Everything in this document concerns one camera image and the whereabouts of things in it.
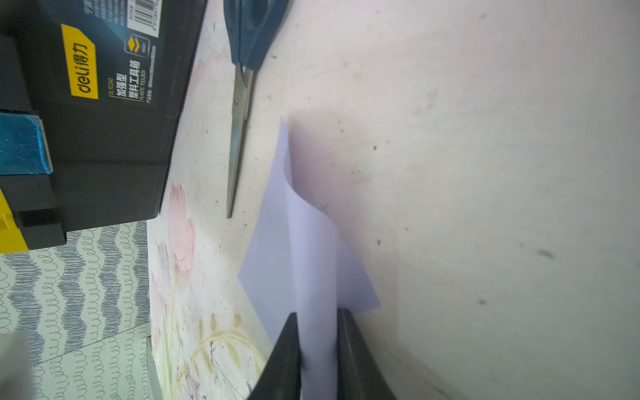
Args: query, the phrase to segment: deli logo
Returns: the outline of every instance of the deli logo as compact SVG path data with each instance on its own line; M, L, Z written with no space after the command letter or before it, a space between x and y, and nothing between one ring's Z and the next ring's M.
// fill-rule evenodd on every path
M79 29L61 24L71 95L98 99L95 46Z

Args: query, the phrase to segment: tabletop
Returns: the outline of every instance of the tabletop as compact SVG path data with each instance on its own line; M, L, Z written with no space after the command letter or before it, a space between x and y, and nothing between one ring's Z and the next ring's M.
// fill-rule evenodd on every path
M148 222L165 399L241 399L271 344L238 279L283 118L300 195L355 249L399 399L632 399L635 2L292 0L225 218L234 66L210 0Z

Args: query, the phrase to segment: painted flower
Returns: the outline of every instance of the painted flower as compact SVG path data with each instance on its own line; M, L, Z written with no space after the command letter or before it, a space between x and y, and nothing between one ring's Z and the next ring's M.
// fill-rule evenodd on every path
M166 244L157 246L159 268L149 269L149 296L152 321L152 345L155 347L159 341L160 329L166 315L166 300L171 298L171 266L169 264L169 251Z
M187 218L186 198L180 185L171 185L169 240L176 266L181 272L190 273L193 269L196 235L193 221Z

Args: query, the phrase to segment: dirt spot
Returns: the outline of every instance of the dirt spot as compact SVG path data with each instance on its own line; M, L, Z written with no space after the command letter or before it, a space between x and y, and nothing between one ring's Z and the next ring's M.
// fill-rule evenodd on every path
M438 393L442 394L444 397L448 398L449 400L452 400L452 399L451 399L451 396L449 396L449 395L447 394L447 392L445 392L444 390L440 389L439 387L434 388L434 389L436 390L436 392L438 392Z
M436 100L438 98L438 90L431 90L427 93L427 111L433 109L433 106L436 105Z
M538 250L538 255L541 255L542 257L546 257L546 258L548 258L550 260L555 260L556 259L556 256L552 252L550 252L548 250L545 250L543 248Z

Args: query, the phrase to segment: barcode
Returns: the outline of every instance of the barcode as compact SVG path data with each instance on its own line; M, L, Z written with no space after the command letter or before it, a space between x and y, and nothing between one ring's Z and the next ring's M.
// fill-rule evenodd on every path
M162 0L127 0L127 28L158 37Z
M154 6L152 0L134 0L133 19L154 28Z

